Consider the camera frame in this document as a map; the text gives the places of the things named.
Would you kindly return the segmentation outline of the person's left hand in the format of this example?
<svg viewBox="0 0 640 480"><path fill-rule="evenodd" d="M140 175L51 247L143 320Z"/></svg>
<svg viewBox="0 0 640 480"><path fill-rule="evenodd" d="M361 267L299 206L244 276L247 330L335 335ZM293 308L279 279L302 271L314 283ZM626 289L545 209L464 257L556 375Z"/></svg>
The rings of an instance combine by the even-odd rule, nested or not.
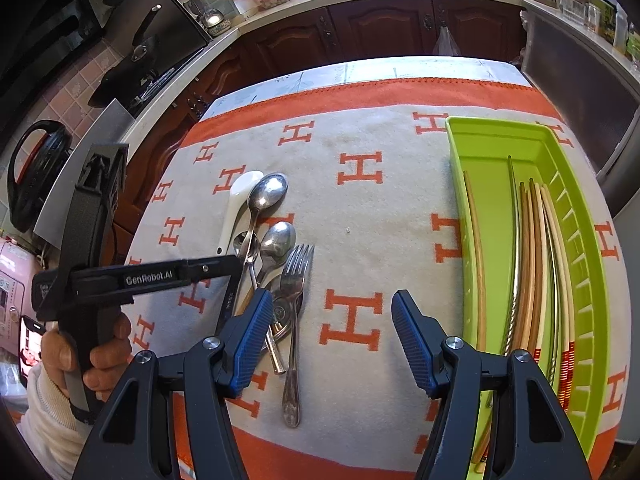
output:
<svg viewBox="0 0 640 480"><path fill-rule="evenodd" d="M91 367L82 381L101 401L108 399L128 366L130 332L129 318L121 313L114 322L113 337L91 350ZM65 374L76 370L77 358L68 341L57 330L49 330L42 337L41 363L56 388L63 396L68 396Z"/></svg>

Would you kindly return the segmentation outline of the white sleeve forearm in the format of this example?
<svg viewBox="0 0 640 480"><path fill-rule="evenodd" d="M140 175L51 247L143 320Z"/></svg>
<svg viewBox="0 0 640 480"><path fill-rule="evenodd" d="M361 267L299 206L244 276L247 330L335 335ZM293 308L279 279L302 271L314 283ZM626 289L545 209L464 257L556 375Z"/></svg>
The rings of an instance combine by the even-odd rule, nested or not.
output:
<svg viewBox="0 0 640 480"><path fill-rule="evenodd" d="M28 409L17 425L24 441L53 479L70 479L88 432L70 410L70 402L41 364L29 373Z"/></svg>

